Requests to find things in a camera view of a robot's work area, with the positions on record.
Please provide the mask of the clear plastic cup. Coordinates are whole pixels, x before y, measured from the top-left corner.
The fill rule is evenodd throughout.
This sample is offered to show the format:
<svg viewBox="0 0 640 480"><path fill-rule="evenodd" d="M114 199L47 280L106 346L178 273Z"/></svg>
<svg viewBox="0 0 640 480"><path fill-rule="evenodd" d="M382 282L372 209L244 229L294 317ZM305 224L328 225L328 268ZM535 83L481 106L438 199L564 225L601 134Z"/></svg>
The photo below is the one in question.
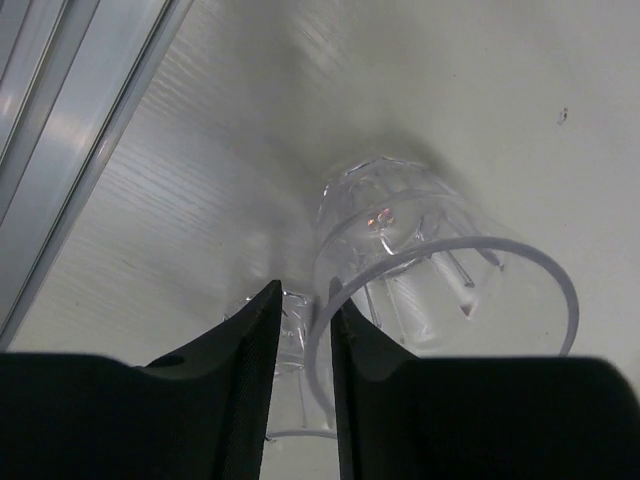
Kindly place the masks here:
<svg viewBox="0 0 640 480"><path fill-rule="evenodd" d="M319 406L308 380L305 353L314 313L311 296L283 292L268 440L296 436L334 440L337 437L336 427Z"/></svg>
<svg viewBox="0 0 640 480"><path fill-rule="evenodd" d="M305 363L335 417L330 323L353 304L419 357L565 356L579 301L567 272L424 165L378 156L331 180L314 225Z"/></svg>

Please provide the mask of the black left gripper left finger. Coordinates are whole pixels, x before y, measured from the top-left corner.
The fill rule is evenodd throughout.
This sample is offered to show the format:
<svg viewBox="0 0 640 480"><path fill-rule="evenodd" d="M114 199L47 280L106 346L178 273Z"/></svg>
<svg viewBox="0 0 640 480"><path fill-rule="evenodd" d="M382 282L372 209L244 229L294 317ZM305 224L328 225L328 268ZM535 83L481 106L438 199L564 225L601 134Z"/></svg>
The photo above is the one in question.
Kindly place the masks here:
<svg viewBox="0 0 640 480"><path fill-rule="evenodd" d="M283 290L143 367L84 354L1 357L5 479L256 479Z"/></svg>

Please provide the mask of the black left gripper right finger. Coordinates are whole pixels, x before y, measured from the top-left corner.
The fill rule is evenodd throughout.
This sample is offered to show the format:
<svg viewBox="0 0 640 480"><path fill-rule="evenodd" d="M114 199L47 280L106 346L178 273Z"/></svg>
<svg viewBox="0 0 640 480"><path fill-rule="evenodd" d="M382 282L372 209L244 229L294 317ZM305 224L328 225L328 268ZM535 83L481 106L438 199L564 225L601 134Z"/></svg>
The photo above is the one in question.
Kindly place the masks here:
<svg viewBox="0 0 640 480"><path fill-rule="evenodd" d="M331 321L344 479L635 479L639 403L595 358L420 358L346 301Z"/></svg>

